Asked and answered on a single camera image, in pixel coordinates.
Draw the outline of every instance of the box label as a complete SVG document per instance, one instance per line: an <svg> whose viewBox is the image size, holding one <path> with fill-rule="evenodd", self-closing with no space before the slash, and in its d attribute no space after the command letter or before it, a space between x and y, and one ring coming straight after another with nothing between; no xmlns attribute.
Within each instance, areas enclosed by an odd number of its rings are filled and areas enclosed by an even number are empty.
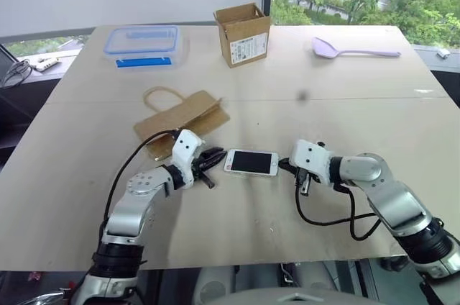
<svg viewBox="0 0 460 305"><path fill-rule="evenodd" d="M258 55L263 55L267 52L267 36L267 33L262 33L230 42L231 63L237 64Z"/></svg>

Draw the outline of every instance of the paper bag handle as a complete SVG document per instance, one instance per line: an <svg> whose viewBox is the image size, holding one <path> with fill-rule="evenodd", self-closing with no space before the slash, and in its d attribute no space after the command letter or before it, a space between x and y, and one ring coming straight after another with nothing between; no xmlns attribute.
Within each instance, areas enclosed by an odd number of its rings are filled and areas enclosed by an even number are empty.
<svg viewBox="0 0 460 305"><path fill-rule="evenodd" d="M157 113L161 112L161 109L158 109L157 107L153 106L152 103L150 103L149 100L148 100L150 94L152 94L152 93L154 93L156 91L167 91L168 93L176 95L180 100L182 100L182 101L185 100L185 98L182 95L180 95L177 91L175 91L174 89L168 88L168 87L157 86L157 87L152 87L151 89L147 89L142 94L142 100L144 101L145 106L149 107L150 109L152 109L153 111L155 111Z"/></svg>

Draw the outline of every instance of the phone screen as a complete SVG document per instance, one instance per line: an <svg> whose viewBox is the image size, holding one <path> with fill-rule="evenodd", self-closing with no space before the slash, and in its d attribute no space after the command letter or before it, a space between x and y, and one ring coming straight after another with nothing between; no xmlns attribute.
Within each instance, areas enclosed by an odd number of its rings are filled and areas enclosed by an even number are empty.
<svg viewBox="0 0 460 305"><path fill-rule="evenodd" d="M235 151L231 170L270 174L272 154Z"/></svg>

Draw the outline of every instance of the brown paper bag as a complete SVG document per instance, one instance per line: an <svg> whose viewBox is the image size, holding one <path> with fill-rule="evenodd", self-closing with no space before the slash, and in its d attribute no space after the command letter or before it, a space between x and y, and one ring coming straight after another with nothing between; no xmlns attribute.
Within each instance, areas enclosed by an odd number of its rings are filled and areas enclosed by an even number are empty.
<svg viewBox="0 0 460 305"><path fill-rule="evenodd" d="M176 95L182 102L166 111L160 111L147 100L150 94L156 91L168 91ZM142 141L156 132L178 128L189 129L198 136L202 136L217 129L230 119L220 107L220 100L215 100L207 91L198 91L184 98L170 88L154 87L144 93L144 103L158 113L135 124L134 131ZM171 155L173 145L174 139L165 135L149 143L147 149L155 160L162 160Z"/></svg>

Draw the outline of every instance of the white tabletop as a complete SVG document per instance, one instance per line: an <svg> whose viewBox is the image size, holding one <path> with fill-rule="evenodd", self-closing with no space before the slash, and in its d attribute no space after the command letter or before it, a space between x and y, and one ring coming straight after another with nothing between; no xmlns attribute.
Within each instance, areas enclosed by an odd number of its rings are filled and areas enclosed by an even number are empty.
<svg viewBox="0 0 460 305"><path fill-rule="evenodd" d="M0 270L88 268L113 177L139 144L132 126L152 114L142 103L142 92L155 85L184 94L205 89L224 97L222 107L231 119L204 137L209 146L273 150L288 156L293 143L304 138L324 141L342 155L380 154L394 176L459 236L459 110L397 29L363 27L367 31L361 32L361 28L350 28L358 36L387 35L385 47L397 47L401 59L339 58L316 67L312 64L323 60L309 58L308 51L298 52L301 43L290 45L285 42L287 35L294 35L294 40L299 34L319 35L319 31L351 35L348 28L272 27L268 58L230 70L219 56L214 27L184 27L190 37L190 71L186 63L166 71L121 72L101 54L109 29L96 29L0 173ZM353 38L346 40L357 45ZM208 48L210 60L205 53ZM291 56L283 67L282 55L289 54L297 57ZM201 59L202 66L192 55ZM401 62L405 73L395 61ZM328 80L315 76L317 71ZM218 86L214 76L226 86ZM289 85L286 78L304 83L315 78L305 85L310 100L297 101L296 91L303 87ZM359 78L363 86L358 85ZM146 152L134 159L114 201L124 192L128 177L155 165ZM198 183L155 208L144 268L402 253L384 227L368 240L355 242L345 224L314 227L304 223L295 210L294 179L283 170L276 178L248 178L225 173L219 165L209 175L218 184L214 189ZM357 189L354 193L358 213L368 212L364 194ZM317 220L349 215L347 197L318 184L302 202ZM373 220L359 220L357 232L363 233Z"/></svg>

